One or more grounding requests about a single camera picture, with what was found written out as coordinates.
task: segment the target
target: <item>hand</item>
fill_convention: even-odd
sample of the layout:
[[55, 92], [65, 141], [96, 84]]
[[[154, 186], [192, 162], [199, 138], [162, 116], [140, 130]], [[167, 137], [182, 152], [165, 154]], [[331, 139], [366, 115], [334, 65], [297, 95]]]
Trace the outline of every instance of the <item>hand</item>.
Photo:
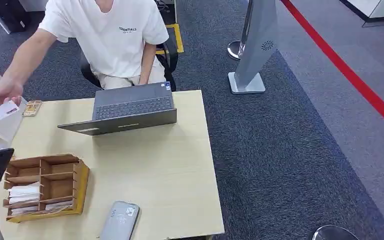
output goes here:
[[139, 78], [139, 84], [138, 85], [145, 85], [145, 84], [148, 84], [148, 80], [141, 76]]
[[4, 102], [12, 100], [15, 104], [20, 105], [21, 95], [23, 94], [23, 85], [11, 79], [3, 77], [0, 80], [0, 105]]

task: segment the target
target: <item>gray carpet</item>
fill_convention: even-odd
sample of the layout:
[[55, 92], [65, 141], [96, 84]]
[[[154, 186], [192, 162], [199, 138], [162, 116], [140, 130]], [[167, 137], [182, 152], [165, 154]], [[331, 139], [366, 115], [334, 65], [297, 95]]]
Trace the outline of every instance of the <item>gray carpet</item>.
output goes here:
[[[226, 233], [216, 239], [306, 240], [336, 224], [360, 239], [384, 240], [384, 218], [280, 53], [261, 75], [264, 94], [232, 95], [226, 56], [238, 39], [245, 4], [178, 0], [185, 53], [180, 90], [202, 89]], [[0, 30], [0, 73], [29, 33]], [[27, 99], [92, 97], [75, 41], [56, 43], [25, 88]]]
[[[384, 216], [384, 118], [277, 2], [279, 51]], [[384, 100], [384, 26], [339, 0], [292, 0], [316, 31]]]

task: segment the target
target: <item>sticker on laptop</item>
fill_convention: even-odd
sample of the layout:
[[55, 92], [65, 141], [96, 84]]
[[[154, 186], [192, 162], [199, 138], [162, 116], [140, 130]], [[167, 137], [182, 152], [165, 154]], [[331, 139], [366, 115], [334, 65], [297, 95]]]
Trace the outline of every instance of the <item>sticker on laptop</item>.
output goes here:
[[135, 209], [132, 207], [128, 207], [126, 210], [126, 214], [129, 216], [133, 216], [133, 213], [135, 212]]

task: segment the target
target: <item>desk surface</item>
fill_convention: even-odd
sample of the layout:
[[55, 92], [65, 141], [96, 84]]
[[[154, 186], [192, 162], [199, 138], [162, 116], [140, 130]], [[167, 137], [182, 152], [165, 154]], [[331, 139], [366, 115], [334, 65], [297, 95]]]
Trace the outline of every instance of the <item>desk surface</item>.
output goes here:
[[18, 159], [73, 154], [90, 168], [82, 215], [19, 224], [5, 222], [0, 183], [0, 229], [10, 239], [96, 239], [114, 201], [140, 206], [134, 240], [165, 240], [224, 232], [201, 91], [173, 93], [177, 124], [101, 136], [56, 126], [92, 118], [94, 99], [45, 102], [25, 117], [12, 142]]

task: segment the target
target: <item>red floor tape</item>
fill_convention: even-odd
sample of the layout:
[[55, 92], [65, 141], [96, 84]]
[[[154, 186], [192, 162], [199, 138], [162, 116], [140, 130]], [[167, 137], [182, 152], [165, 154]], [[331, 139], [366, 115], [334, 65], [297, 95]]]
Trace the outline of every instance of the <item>red floor tape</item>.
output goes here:
[[281, 0], [308, 35], [360, 94], [384, 117], [384, 101], [345, 63], [290, 0]]

